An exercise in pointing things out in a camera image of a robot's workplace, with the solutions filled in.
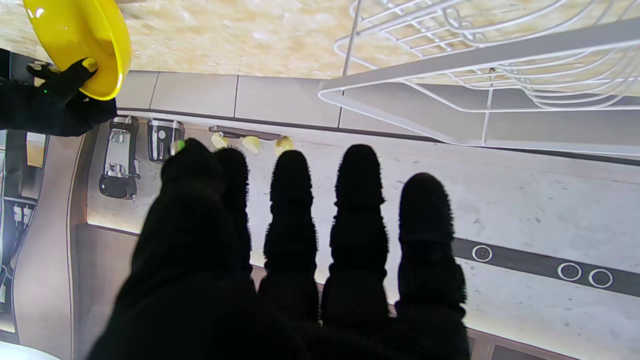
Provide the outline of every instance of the black glove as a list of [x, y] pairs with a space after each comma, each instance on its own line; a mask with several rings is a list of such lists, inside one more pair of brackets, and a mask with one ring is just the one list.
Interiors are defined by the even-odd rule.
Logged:
[[40, 87], [13, 81], [0, 85], [0, 129], [18, 129], [57, 136], [79, 136], [116, 117], [116, 102], [98, 101], [79, 91], [97, 72], [90, 58], [58, 72], [32, 64], [27, 71], [45, 80]]

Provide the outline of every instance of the yellow plate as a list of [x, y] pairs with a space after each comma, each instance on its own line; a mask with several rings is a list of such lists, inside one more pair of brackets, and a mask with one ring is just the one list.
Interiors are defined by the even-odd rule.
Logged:
[[98, 72], [80, 89], [113, 99], [131, 67], [131, 38], [114, 0], [23, 0], [42, 47], [60, 70], [94, 58]]

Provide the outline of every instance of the white wire dish rack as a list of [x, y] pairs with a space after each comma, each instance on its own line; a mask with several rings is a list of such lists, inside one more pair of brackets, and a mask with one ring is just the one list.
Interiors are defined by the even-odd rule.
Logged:
[[393, 1], [351, 3], [320, 98], [449, 143], [640, 154], [640, 0]]

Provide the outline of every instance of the kitchen wall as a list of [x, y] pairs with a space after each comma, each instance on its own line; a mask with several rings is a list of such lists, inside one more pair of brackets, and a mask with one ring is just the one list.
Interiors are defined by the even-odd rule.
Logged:
[[[395, 135], [419, 132], [343, 109], [320, 100], [320, 80], [258, 76], [205, 75], [177, 72], [131, 72], [118, 95], [121, 108], [197, 113], [302, 127], [380, 131]], [[484, 108], [485, 92], [461, 86], [425, 85], [448, 101], [468, 108]], [[445, 142], [480, 140], [484, 113], [455, 110], [402, 84], [382, 84], [347, 91], [350, 98], [368, 102], [429, 129]], [[621, 104], [639, 104], [626, 97]], [[519, 90], [495, 92], [500, 108], [534, 107]], [[636, 111], [564, 111], [492, 113], [487, 141], [505, 147], [579, 151], [596, 146], [606, 153], [615, 147], [640, 154], [640, 122]]]

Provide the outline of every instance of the metal rod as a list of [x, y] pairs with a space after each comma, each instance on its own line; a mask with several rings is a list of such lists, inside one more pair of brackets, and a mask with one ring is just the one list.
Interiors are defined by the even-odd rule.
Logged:
[[[495, 68], [490, 68], [489, 69], [489, 73], [494, 73], [495, 72]], [[493, 78], [495, 77], [495, 75], [491, 75], [491, 81], [493, 82]], [[487, 96], [486, 98], [486, 109], [489, 110], [491, 109], [491, 102], [493, 101], [493, 89], [491, 88], [491, 85], [489, 85], [489, 96]], [[482, 126], [482, 144], [485, 145], [486, 144], [486, 129], [487, 127], [489, 127], [489, 116], [491, 116], [491, 113], [489, 111], [484, 113], [484, 124]]]
[[356, 33], [358, 31], [358, 23], [360, 22], [360, 10], [362, 9], [362, 0], [358, 0], [356, 4], [356, 12], [353, 15], [353, 26], [351, 27], [351, 36], [349, 37], [349, 45], [347, 46], [347, 55], [344, 59], [344, 67], [342, 68], [342, 76], [349, 74], [349, 65], [351, 65], [351, 52], [353, 50], [353, 43], [356, 40]]

